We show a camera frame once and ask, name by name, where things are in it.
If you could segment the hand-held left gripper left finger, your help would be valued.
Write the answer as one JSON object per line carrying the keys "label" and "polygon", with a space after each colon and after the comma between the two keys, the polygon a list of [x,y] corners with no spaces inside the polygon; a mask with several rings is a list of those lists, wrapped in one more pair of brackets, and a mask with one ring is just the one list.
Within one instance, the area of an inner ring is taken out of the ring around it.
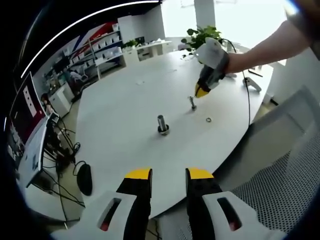
{"label": "hand-held left gripper left finger", "polygon": [[79,222],[51,233],[54,240],[143,240],[151,214],[150,168],[127,173],[116,191],[107,190],[82,212]]}

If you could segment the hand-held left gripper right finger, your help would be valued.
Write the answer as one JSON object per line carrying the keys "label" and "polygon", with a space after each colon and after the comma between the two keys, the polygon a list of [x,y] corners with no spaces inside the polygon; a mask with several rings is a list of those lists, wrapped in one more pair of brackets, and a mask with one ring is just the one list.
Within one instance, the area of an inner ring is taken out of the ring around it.
{"label": "hand-held left gripper right finger", "polygon": [[286,233],[258,221],[257,212],[222,191],[205,169],[186,168],[187,215],[194,240],[282,240]]}

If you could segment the person's right hand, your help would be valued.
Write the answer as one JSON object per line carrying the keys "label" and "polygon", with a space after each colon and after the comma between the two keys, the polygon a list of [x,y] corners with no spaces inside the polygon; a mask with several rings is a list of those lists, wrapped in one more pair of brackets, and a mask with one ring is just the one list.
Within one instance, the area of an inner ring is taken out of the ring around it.
{"label": "person's right hand", "polygon": [[226,74],[235,74],[242,72],[250,67],[248,56],[246,53],[229,53],[229,61],[225,68]]}

